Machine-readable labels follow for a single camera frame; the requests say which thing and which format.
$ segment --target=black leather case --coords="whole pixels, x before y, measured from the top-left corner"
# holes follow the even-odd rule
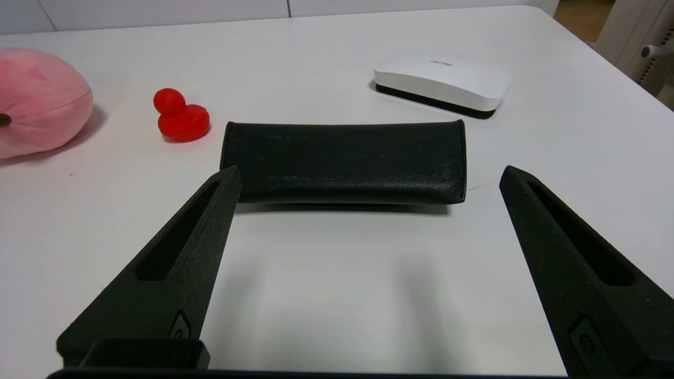
[[[239,202],[455,204],[466,197],[463,121],[388,125],[230,122],[220,169]]]

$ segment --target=pink plush toy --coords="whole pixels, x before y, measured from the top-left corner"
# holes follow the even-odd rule
[[[94,106],[86,80],[44,51],[0,49],[0,158],[70,141]]]

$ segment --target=white tabletop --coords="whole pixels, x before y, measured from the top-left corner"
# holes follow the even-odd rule
[[[565,374],[498,183],[536,175],[674,293],[674,115],[532,7],[371,13],[0,37],[69,61],[96,99],[58,154],[0,163],[0,376],[61,367],[58,335],[218,169],[227,121],[460,118],[375,92],[407,51],[509,70],[464,118],[468,193],[433,212],[239,206],[202,332],[211,368]],[[155,91],[212,130],[165,142]]]

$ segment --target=white wall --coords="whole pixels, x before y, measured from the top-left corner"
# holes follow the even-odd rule
[[[38,0],[0,0],[0,34],[53,31]]]
[[[0,34],[317,16],[376,11],[533,5],[559,0],[0,0]]]
[[[286,0],[41,0],[41,2],[58,30],[288,17]]]
[[[293,17],[328,14],[532,5],[554,16],[559,0],[289,0]]]

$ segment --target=white router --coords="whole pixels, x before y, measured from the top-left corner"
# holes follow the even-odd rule
[[[512,76],[484,63],[442,55],[407,55],[375,69],[377,90],[478,119],[490,118]]]

